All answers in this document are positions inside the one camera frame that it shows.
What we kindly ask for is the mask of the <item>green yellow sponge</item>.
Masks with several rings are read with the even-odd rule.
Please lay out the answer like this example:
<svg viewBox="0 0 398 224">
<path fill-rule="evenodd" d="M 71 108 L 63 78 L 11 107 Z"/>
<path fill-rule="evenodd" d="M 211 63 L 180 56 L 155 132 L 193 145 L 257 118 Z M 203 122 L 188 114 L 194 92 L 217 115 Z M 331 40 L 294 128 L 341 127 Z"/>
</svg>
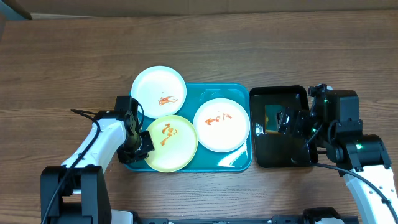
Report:
<svg viewBox="0 0 398 224">
<path fill-rule="evenodd" d="M 282 105 L 265 105 L 265 133 L 278 133 L 279 120 L 284 107 Z"/>
</svg>

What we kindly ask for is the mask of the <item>yellow plate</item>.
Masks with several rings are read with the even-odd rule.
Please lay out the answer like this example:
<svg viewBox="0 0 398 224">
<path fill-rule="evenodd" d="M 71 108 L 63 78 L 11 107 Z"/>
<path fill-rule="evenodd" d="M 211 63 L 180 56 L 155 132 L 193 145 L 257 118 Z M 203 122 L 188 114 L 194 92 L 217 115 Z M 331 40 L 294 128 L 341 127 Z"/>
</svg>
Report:
<svg viewBox="0 0 398 224">
<path fill-rule="evenodd" d="M 168 115 L 153 121 L 147 128 L 154 150 L 145 158 L 147 165 L 158 172 L 175 172 L 190 163 L 198 137 L 193 124 L 186 118 Z"/>
</svg>

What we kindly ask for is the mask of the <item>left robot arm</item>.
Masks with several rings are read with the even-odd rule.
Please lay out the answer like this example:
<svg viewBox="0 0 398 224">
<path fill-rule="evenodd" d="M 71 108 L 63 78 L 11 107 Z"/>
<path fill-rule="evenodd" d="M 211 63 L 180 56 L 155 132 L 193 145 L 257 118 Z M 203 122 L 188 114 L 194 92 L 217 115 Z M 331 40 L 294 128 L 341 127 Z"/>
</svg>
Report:
<svg viewBox="0 0 398 224">
<path fill-rule="evenodd" d="M 143 111 L 131 96 L 118 96 L 113 110 L 73 110 L 92 122 L 91 131 L 61 165 L 42 171 L 42 223 L 139 223 L 134 212 L 111 208 L 104 173 L 113 156 L 129 165 L 154 150 L 149 132 L 141 129 L 144 120 L 137 116 Z"/>
</svg>

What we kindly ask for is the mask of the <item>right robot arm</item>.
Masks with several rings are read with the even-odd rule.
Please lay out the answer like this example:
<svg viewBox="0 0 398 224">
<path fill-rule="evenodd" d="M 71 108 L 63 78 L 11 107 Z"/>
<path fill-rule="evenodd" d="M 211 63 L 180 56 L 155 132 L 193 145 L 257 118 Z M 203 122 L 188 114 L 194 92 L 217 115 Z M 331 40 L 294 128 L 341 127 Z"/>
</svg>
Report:
<svg viewBox="0 0 398 224">
<path fill-rule="evenodd" d="M 364 223 L 397 223 L 392 162 L 382 139 L 363 133 L 358 94 L 319 84 L 308 95 L 311 108 L 286 107 L 276 115 L 278 132 L 305 141 L 292 163 L 338 171 Z"/>
</svg>

